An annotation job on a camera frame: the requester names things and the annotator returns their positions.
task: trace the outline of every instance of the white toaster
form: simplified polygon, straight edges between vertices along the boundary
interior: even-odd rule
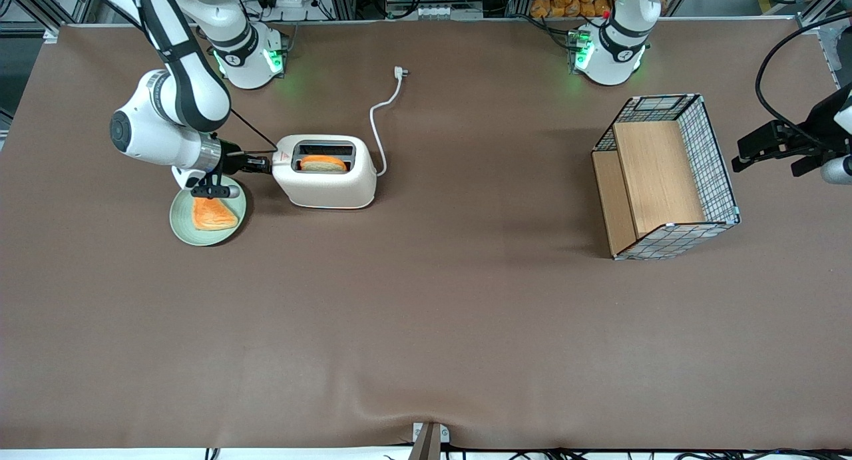
[[[337,157],[347,171],[302,171],[300,160],[314,154]],[[355,136],[286,136],[272,156],[272,175],[299,207],[365,208],[375,197],[375,167],[366,144]]]

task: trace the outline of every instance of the plate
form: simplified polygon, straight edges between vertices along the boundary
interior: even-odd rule
[[[229,236],[234,235],[243,218],[246,217],[246,193],[243,188],[232,178],[222,176],[222,185],[236,185],[240,188],[240,196],[235,199],[221,199],[225,207],[229,208],[237,216],[237,227],[224,230],[198,230],[192,223],[192,203],[194,197],[189,190],[181,190],[174,196],[171,209],[168,211],[168,223],[177,238],[189,245],[202,247],[206,245],[219,244]]]

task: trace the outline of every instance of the brown tablecloth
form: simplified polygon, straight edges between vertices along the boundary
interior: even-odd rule
[[[615,262],[588,154],[629,96],[698,92],[733,157],[794,28],[663,21],[608,88],[526,23],[304,27],[285,80],[234,108],[374,145],[404,66],[389,172],[359,212],[238,175],[252,215],[215,248],[172,235],[170,172],[107,135],[152,48],[62,29],[0,154],[0,445],[377,445],[435,420],[462,447],[852,447],[852,189],[765,162],[733,177],[741,226]],[[765,85],[803,119],[833,92],[817,39]],[[264,147],[236,118],[221,135]]]

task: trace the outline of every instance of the wooden panel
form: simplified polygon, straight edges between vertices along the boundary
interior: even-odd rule
[[[615,150],[593,152],[591,162],[597,177],[597,190],[600,193],[600,207],[603,207],[609,251],[615,256],[636,241],[621,163]]]
[[[704,222],[704,212],[678,123],[612,126],[637,238],[661,224]]]

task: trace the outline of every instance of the metal grid basket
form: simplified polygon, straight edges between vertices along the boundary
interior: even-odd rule
[[[740,208],[700,94],[631,98],[594,150],[616,150],[615,123],[653,120],[678,121],[706,221],[663,224],[616,254],[615,260],[670,259],[740,223]]]

